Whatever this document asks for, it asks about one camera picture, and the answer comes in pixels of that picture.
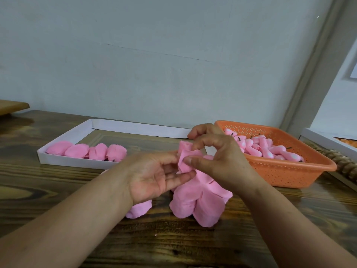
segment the white wall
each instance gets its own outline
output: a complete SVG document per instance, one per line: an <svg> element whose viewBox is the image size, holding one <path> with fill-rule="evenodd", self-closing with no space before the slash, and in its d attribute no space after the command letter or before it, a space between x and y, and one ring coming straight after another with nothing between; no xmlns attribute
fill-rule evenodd
<svg viewBox="0 0 357 268"><path fill-rule="evenodd" d="M357 40L338 71L311 128L357 136L357 79L350 78L356 62Z"/></svg>
<svg viewBox="0 0 357 268"><path fill-rule="evenodd" d="M331 1L0 0L0 97L171 126L279 126Z"/></svg>
<svg viewBox="0 0 357 268"><path fill-rule="evenodd" d="M356 49L354 49L357 38L356 10L357 0L347 0L292 118L288 133L299 137L305 127L314 127L333 133L333 130L350 130L350 126L354 126L353 120L356 121L356 115L353 117L353 113L357 110L346 112L345 109L353 107L351 102L356 101L354 96L357 84L354 80L346 79L347 76L344 74L352 71L352 68L348 66L351 58L354 58L356 54ZM344 123L343 115L350 119L350 124L341 126Z"/></svg>

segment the wooden table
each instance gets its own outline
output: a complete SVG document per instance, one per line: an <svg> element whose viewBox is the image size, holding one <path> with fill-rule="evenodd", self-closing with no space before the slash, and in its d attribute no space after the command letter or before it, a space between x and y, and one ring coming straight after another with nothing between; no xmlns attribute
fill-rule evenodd
<svg viewBox="0 0 357 268"><path fill-rule="evenodd" d="M0 117L0 236L68 197L101 170L40 165L36 150L88 117L30 111ZM328 174L303 190L279 189L327 235L357 256L357 193ZM252 217L234 196L212 228L176 218L172 193L138 219L123 219L82 267L275 267Z"/></svg>

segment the white cardboard box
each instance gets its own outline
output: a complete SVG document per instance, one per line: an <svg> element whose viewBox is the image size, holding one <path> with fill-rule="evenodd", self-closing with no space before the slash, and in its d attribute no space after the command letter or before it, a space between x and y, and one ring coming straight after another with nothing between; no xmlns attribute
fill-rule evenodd
<svg viewBox="0 0 357 268"><path fill-rule="evenodd" d="M89 159L78 159L59 155L47 154L46 150L49 146L59 141L69 141L73 144L78 143L84 137L89 135L95 129L115 131L120 133L140 134L149 136L159 136L168 138L187 138L190 129L166 127L159 125L149 125L125 121L106 120L106 119L89 119L68 132L60 135L50 143L38 149L37 155L41 164L62 165L62 166L75 166L82 168L95 168L95 169L109 169L117 162L98 161ZM207 154L214 155L216 149L213 147L206 147Z"/></svg>
<svg viewBox="0 0 357 268"><path fill-rule="evenodd" d="M326 148L334 149L341 152L343 155L348 156L355 162L357 162L357 148L352 147L338 138L356 139L356 135L337 135L333 133L324 133L310 128L304 128L301 132L301 136L315 142L316 144Z"/></svg>

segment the orange plastic basket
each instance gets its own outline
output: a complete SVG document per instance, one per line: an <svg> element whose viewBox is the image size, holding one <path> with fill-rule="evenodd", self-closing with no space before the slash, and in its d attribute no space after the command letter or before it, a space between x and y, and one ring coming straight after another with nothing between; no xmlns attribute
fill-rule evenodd
<svg viewBox="0 0 357 268"><path fill-rule="evenodd" d="M247 138L251 135L263 134L267 138L271 138L274 145L290 146L292 147L290 152L297 153L305 159L305 162L291 162L245 154L250 165L273 186L306 188L323 171L335 171L337 168L331 159L280 129L225 120L218 120L215 124L222 130L229 128L237 132L238 135L246 135Z"/></svg>

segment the orange material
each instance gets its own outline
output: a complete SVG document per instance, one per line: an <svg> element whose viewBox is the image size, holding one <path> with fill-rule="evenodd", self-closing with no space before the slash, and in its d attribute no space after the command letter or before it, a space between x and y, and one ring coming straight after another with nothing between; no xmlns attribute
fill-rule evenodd
<svg viewBox="0 0 357 268"><path fill-rule="evenodd" d="M266 138L271 138L274 145L292 147L289 149L289 152L297 153L305 159L305 162L291 162L245 154L250 165L273 186L306 188L322 172L335 171L337 168L331 159L280 129L225 120L218 120L215 124L222 130L229 128L237 132L238 135L246 135L247 138L251 135L257 136L263 134Z"/></svg>

